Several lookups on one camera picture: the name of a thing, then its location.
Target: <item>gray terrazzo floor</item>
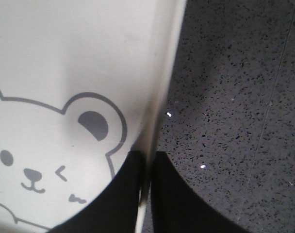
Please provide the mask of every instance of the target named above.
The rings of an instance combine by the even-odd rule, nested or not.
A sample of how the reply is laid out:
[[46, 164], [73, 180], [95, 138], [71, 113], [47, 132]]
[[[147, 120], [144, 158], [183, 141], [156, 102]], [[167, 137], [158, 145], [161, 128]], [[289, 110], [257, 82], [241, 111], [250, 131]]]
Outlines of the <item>gray terrazzo floor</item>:
[[158, 150], [199, 196], [295, 232], [295, 0], [189, 0], [167, 111]]

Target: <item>bear face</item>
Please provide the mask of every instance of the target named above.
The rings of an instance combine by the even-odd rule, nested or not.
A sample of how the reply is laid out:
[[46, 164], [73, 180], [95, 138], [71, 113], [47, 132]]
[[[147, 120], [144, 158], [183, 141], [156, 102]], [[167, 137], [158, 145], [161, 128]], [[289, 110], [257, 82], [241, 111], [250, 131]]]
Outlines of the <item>bear face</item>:
[[126, 137], [121, 111], [96, 93], [58, 109], [0, 91], [0, 224], [41, 232], [72, 217], [111, 181]]

